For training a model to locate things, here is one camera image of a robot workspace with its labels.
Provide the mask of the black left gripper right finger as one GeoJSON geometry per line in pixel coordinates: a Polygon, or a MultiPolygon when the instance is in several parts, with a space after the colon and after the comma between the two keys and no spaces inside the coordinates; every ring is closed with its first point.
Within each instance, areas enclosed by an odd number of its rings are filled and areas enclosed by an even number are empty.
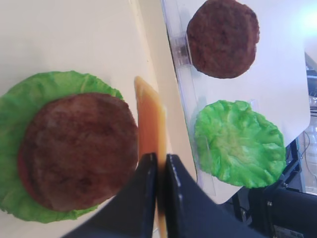
{"type": "Polygon", "coordinates": [[[248,238],[249,230],[199,188],[177,155],[167,155],[165,215],[169,238],[248,238]]]}

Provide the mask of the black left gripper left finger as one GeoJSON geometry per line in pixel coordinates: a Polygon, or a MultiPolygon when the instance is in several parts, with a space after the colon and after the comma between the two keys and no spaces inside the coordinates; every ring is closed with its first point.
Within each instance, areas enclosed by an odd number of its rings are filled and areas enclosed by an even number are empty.
{"type": "Polygon", "coordinates": [[[128,184],[96,215],[66,238],[151,238],[156,209],[158,164],[145,154],[128,184]]]}

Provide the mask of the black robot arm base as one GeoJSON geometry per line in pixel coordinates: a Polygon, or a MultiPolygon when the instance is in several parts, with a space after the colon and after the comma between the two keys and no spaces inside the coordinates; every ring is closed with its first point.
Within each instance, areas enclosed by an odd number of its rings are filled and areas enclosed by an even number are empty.
{"type": "Polygon", "coordinates": [[[286,147],[286,162],[276,183],[264,188],[243,188],[222,207],[267,238],[315,238],[317,197],[304,191],[296,140],[286,147]]]}

